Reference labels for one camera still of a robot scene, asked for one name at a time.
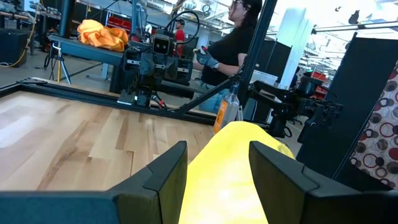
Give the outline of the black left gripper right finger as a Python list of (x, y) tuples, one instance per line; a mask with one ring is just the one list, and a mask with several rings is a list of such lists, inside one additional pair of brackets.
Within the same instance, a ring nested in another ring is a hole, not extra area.
[(351, 211), (360, 192), (321, 175), (258, 141), (249, 163), (269, 223), (360, 223)]

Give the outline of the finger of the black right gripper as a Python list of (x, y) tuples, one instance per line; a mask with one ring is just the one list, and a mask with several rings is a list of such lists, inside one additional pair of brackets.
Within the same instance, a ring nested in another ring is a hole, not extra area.
[(167, 63), (165, 65), (165, 78), (169, 80), (175, 80), (178, 72), (178, 58), (167, 57)]
[(142, 53), (139, 66), (139, 74), (142, 76), (152, 76), (155, 69), (153, 55), (150, 53)]

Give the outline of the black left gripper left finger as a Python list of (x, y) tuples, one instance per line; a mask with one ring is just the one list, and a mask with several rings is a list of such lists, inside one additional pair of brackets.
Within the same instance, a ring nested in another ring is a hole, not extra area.
[(187, 142), (179, 141), (121, 183), (116, 193), (121, 223), (177, 224), (187, 182)]

